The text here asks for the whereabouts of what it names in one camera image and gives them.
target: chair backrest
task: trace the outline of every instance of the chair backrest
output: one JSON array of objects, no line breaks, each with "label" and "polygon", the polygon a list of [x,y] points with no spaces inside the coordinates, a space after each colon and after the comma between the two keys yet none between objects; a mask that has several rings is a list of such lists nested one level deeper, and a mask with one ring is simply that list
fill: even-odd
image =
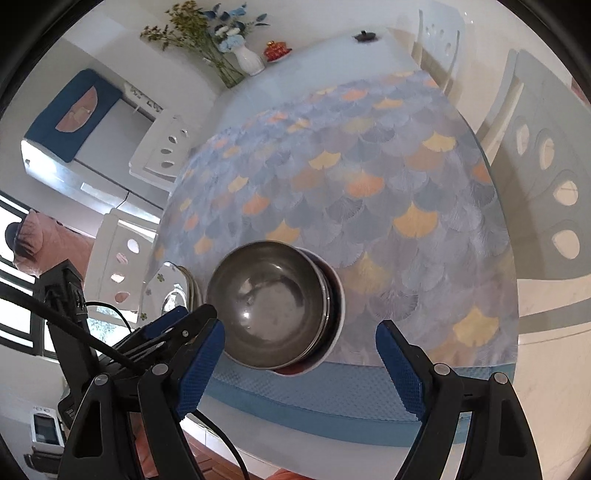
[{"label": "chair backrest", "polygon": [[86,272],[84,295],[119,310],[137,310],[158,225],[112,209],[105,215]]},{"label": "chair backrest", "polygon": [[418,14],[419,25],[413,59],[448,94],[454,74],[459,71],[459,59],[466,38],[466,23],[456,8],[436,1],[427,2]]},{"label": "chair backrest", "polygon": [[196,133],[183,119],[163,110],[135,150],[129,172],[161,189],[170,191],[194,147]]},{"label": "chair backrest", "polygon": [[525,50],[509,55],[497,111],[479,131],[518,278],[591,273],[591,111]]}]

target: white plate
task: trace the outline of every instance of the white plate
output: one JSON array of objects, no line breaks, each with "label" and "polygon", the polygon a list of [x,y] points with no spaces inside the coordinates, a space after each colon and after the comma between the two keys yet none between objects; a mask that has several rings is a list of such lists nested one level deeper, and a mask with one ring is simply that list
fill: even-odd
[{"label": "white plate", "polygon": [[174,264],[165,262],[142,288],[138,326],[151,323],[177,306],[190,307],[187,277]]}]

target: flower vase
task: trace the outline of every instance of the flower vase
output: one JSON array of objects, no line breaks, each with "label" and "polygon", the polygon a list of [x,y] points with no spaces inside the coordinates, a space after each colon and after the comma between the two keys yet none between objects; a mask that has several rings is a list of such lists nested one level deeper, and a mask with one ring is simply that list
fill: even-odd
[{"label": "flower vase", "polygon": [[234,47],[232,53],[236,55],[240,68],[250,76],[254,76],[265,70],[265,65],[259,55],[252,50],[248,50],[244,45]]}]

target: blue cushion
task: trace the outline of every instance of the blue cushion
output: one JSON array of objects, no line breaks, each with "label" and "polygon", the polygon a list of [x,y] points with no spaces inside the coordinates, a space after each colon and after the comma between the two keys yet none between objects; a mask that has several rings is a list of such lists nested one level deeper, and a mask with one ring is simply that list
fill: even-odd
[{"label": "blue cushion", "polygon": [[[75,132],[56,130],[57,124],[65,114],[91,87],[96,89],[98,102],[87,122]],[[25,138],[46,147],[64,162],[69,163],[74,160],[82,144],[122,95],[121,90],[94,70],[82,70],[39,114],[29,127]]]}]

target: metal bowl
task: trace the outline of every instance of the metal bowl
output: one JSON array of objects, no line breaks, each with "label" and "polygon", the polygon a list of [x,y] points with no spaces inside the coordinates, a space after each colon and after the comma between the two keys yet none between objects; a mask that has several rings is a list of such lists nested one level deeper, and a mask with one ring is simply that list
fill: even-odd
[{"label": "metal bowl", "polygon": [[226,354],[256,369],[285,367],[310,352],[330,309],[318,267],[297,249],[271,241],[244,245],[224,258],[206,301],[226,329]]}]

